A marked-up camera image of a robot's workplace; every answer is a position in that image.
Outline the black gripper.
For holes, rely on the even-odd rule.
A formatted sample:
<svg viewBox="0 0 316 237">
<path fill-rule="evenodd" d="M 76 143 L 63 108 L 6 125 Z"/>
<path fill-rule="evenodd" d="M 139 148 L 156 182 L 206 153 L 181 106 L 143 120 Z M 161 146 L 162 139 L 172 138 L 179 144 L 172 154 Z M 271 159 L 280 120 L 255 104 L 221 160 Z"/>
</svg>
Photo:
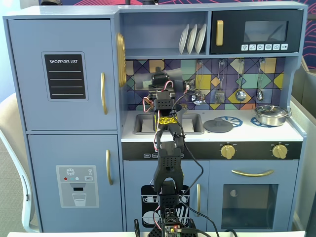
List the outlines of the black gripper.
<svg viewBox="0 0 316 237">
<path fill-rule="evenodd" d="M 170 98 L 175 99 L 174 82 L 167 73 L 164 73 L 161 67 L 156 67 L 156 71 L 151 76 L 149 85 L 149 98 L 156 99 L 159 91 L 169 92 Z"/>
</svg>

